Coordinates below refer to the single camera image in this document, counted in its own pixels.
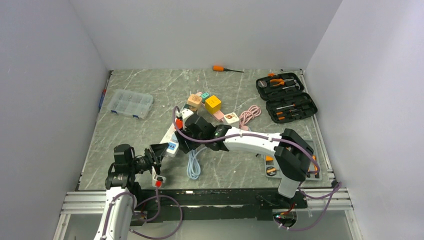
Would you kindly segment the green cube plug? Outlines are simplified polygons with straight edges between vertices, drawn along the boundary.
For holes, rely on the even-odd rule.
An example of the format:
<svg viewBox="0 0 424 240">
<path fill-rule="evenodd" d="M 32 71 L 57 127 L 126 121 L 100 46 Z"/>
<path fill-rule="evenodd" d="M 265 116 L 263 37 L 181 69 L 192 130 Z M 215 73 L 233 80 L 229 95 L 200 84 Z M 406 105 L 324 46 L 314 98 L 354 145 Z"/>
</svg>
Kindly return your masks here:
<svg viewBox="0 0 424 240">
<path fill-rule="evenodd" d="M 183 109 L 188 109 L 188 110 L 190 110 L 190 111 L 192 111 L 192 112 L 197 112 L 198 111 L 198 109 L 196 108 L 196 107 L 194 107 L 194 106 L 192 106 L 192 105 L 189 105 L 189 104 L 185 104 L 184 106 L 183 106 Z"/>
</svg>

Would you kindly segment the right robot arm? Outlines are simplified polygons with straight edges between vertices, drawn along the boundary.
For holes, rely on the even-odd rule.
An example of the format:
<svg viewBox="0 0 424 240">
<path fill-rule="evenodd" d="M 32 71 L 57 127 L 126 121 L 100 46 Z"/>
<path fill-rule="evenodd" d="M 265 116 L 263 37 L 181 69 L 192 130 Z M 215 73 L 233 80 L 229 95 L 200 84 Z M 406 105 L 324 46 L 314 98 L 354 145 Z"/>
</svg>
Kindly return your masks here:
<svg viewBox="0 0 424 240">
<path fill-rule="evenodd" d="M 276 203 L 282 208 L 295 201 L 295 193 L 308 174 L 320 172 L 320 166 L 313 158 L 314 150 L 289 128 L 282 133 L 247 131 L 228 124 L 212 125 L 193 114 L 175 130 L 180 149 L 185 153 L 205 145 L 213 151 L 243 151 L 272 156 L 282 172 L 275 194 Z"/>
</svg>

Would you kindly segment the teal small plug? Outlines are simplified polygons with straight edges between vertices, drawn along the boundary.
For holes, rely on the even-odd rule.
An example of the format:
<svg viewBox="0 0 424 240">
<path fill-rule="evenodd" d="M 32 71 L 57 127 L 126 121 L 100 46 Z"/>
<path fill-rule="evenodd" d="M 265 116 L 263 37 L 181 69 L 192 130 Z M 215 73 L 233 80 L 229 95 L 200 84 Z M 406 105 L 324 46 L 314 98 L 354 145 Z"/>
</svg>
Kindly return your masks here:
<svg viewBox="0 0 424 240">
<path fill-rule="evenodd" d="M 201 98 L 203 101 L 205 101 L 206 99 L 208 99 L 211 95 L 208 92 L 204 92 L 201 95 Z"/>
</svg>

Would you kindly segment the yellow cube plug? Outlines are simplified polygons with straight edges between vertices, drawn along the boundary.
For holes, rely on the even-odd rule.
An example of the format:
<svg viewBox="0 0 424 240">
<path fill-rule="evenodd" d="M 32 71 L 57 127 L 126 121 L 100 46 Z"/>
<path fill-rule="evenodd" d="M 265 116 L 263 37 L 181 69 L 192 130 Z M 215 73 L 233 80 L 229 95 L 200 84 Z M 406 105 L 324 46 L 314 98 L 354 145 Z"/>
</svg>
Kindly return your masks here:
<svg viewBox="0 0 424 240">
<path fill-rule="evenodd" d="M 204 101 L 204 107 L 210 114 L 215 114 L 221 110 L 222 102 L 216 95 L 211 95 Z"/>
</svg>

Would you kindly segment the blue pen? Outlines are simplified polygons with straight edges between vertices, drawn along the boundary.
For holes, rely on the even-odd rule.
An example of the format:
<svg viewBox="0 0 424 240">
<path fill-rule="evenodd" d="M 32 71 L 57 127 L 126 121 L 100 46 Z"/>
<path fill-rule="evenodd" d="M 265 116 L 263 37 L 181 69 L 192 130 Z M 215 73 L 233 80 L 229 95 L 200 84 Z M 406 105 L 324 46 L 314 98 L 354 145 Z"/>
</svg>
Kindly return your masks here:
<svg viewBox="0 0 424 240">
<path fill-rule="evenodd" d="M 100 111 L 100 110 L 101 110 L 101 108 L 102 108 L 102 105 L 103 105 L 103 102 L 104 102 L 104 98 L 105 98 L 105 95 L 106 95 L 106 92 L 107 92 L 108 84 L 109 84 L 109 80 L 107 79 L 107 80 L 106 80 L 106 83 L 105 83 L 105 86 L 104 86 L 104 88 L 103 88 L 103 90 L 102 90 L 102 92 L 101 92 L 99 102 L 98 102 L 98 110 L 99 110 L 99 111 Z"/>
</svg>

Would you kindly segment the pink power strip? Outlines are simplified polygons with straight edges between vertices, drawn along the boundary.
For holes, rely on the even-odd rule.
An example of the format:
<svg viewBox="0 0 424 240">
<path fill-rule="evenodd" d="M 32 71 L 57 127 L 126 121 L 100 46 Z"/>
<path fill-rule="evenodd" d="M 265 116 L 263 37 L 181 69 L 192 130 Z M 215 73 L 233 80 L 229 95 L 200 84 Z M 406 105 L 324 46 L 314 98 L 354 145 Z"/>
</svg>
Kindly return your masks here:
<svg viewBox="0 0 424 240">
<path fill-rule="evenodd" d="M 205 100 L 202 100 L 203 106 L 205 108 Z M 217 111 L 215 114 L 210 114 L 211 116 L 213 116 L 217 121 L 222 121 L 224 114 L 221 111 L 221 109 L 219 111 Z"/>
</svg>

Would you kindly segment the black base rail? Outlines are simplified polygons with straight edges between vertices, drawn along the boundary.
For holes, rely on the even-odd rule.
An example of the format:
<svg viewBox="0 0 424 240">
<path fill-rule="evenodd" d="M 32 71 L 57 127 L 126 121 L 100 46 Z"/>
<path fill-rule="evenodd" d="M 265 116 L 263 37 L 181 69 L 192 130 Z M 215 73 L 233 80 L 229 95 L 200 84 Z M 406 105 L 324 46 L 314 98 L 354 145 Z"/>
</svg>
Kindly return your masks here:
<svg viewBox="0 0 424 240">
<path fill-rule="evenodd" d="M 306 198 L 296 193 L 293 198 L 280 195 L 276 188 L 217 188 L 217 189 L 161 189 L 158 210 L 154 190 L 143 190 L 137 198 L 136 212 L 143 212 L 153 222 L 184 220 L 256 219 L 270 221 L 278 212 L 295 211 L 308 207 Z"/>
</svg>

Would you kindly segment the white power strip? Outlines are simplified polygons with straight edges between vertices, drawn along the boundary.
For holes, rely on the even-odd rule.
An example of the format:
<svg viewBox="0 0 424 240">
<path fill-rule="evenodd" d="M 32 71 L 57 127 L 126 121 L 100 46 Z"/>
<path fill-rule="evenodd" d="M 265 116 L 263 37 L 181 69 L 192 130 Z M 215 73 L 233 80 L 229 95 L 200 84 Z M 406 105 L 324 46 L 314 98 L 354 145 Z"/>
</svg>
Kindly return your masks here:
<svg viewBox="0 0 424 240">
<path fill-rule="evenodd" d="M 176 132 L 176 129 L 174 125 L 171 124 L 168 130 L 166 131 L 165 135 L 160 141 L 161 144 L 163 143 L 168 144 L 165 155 L 171 158 L 174 158 L 177 155 L 177 152 L 179 151 L 179 142 L 175 132 Z"/>
</svg>

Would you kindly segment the clear screw box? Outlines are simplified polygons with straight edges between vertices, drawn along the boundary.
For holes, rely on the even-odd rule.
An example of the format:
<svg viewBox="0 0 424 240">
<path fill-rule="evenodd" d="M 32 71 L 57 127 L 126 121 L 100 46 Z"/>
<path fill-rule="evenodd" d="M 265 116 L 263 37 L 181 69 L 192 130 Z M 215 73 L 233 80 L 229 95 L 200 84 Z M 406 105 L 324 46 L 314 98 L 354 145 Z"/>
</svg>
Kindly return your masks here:
<svg viewBox="0 0 424 240">
<path fill-rule="evenodd" d="M 154 98 L 152 95 L 117 89 L 107 109 L 112 114 L 144 119 L 152 108 Z"/>
</svg>

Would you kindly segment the black tool case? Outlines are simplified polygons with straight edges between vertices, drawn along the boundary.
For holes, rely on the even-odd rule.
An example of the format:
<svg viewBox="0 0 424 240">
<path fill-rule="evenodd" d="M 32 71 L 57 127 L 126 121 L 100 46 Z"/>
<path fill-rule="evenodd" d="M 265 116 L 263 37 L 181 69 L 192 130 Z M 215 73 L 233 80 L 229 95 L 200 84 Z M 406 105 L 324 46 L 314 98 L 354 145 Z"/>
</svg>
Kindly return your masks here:
<svg viewBox="0 0 424 240">
<path fill-rule="evenodd" d="M 274 123 L 291 123 L 310 118 L 318 112 L 316 104 L 304 92 L 305 86 L 295 73 L 269 73 L 257 79 L 255 86 Z"/>
</svg>

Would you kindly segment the orange screwdriver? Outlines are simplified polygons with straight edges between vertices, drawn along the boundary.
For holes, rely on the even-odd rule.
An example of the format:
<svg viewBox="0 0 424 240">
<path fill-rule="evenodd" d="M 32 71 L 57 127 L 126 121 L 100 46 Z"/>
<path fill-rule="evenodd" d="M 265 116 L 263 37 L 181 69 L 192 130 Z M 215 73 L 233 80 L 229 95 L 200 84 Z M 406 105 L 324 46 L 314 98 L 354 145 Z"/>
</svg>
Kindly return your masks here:
<svg viewBox="0 0 424 240">
<path fill-rule="evenodd" d="M 229 68 L 225 68 L 223 66 L 219 66 L 219 65 L 214 65 L 212 67 L 212 70 L 215 72 L 237 72 L 237 73 L 243 73 L 244 71 L 240 71 L 240 70 L 233 70 L 233 69 L 229 69 Z"/>
</svg>

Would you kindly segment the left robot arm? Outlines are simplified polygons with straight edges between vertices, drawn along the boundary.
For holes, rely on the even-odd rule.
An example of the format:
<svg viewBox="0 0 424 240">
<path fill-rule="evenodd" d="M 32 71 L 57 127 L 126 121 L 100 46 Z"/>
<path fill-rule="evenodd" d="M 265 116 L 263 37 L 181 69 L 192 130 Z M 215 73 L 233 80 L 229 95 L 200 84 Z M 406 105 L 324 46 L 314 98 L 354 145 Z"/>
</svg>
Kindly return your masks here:
<svg viewBox="0 0 424 240">
<path fill-rule="evenodd" d="M 125 240 L 128 236 L 135 210 L 144 203 L 137 174 L 151 174 L 152 186 L 157 190 L 166 178 L 159 175 L 168 143 L 152 144 L 143 155 L 136 155 L 129 144 L 120 144 L 113 149 L 114 162 L 105 179 L 105 204 L 96 231 L 95 240 Z"/>
</svg>

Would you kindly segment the red cube plug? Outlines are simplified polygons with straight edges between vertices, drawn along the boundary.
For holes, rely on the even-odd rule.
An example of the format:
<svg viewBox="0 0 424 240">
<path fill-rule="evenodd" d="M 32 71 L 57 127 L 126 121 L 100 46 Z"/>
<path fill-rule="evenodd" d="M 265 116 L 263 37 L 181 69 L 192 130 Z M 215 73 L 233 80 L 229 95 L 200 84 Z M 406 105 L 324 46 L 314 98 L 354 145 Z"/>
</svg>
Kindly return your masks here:
<svg viewBox="0 0 424 240">
<path fill-rule="evenodd" d="M 184 126 L 183 121 L 179 118 L 175 119 L 175 124 L 176 124 L 176 129 L 179 129 L 179 130 L 181 130 Z"/>
</svg>

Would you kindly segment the grey tool tray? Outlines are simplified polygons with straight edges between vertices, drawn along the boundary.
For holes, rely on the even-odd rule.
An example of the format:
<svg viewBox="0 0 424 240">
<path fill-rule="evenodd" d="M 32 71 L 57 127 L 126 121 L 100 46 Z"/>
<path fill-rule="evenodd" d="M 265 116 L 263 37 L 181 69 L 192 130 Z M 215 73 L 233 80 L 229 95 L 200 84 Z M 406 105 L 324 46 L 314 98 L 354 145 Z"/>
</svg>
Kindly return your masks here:
<svg viewBox="0 0 424 240">
<path fill-rule="evenodd" d="M 315 142 L 312 139 L 306 139 L 305 142 L 313 149 L 312 158 L 317 162 L 318 166 L 321 167 L 321 164 L 318 158 L 317 146 Z M 278 166 L 278 163 L 275 160 L 275 158 L 268 155 L 264 156 L 263 158 L 264 158 L 264 164 L 265 164 L 265 175 L 268 178 L 281 179 L 283 177 L 283 172 Z M 305 180 L 306 181 L 321 181 L 322 178 L 323 178 L 323 170 L 321 170 L 319 173 L 314 173 L 314 174 L 308 173 L 306 175 Z"/>
</svg>

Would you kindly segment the beige cube plug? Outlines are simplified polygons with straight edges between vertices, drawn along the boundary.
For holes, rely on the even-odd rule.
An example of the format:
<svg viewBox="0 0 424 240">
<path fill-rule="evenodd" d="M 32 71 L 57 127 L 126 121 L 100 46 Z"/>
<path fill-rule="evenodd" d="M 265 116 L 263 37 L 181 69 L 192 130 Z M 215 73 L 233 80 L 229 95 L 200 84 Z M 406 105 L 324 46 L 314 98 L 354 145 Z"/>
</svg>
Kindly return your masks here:
<svg viewBox="0 0 424 240">
<path fill-rule="evenodd" d="M 197 94 L 191 94 L 187 99 L 187 104 L 193 108 L 200 108 L 202 105 L 202 97 Z"/>
</svg>

